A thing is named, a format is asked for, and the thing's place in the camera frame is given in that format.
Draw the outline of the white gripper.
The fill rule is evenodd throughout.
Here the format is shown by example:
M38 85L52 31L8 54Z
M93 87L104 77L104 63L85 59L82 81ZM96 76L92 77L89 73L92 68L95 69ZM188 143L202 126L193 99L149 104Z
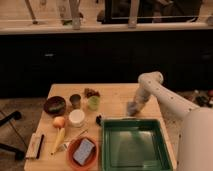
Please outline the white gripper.
M143 87L139 87L136 90L134 96L134 101L136 102L135 114L140 113L140 111L144 108L145 103L150 99L150 96L151 94Z

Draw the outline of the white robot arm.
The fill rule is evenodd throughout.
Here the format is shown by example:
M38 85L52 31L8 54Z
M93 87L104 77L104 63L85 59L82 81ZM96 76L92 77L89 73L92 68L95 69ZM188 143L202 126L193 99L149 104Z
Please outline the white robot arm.
M163 75L143 73L134 102L140 111L154 95L182 119L176 171L213 171L213 109L200 107L162 85Z

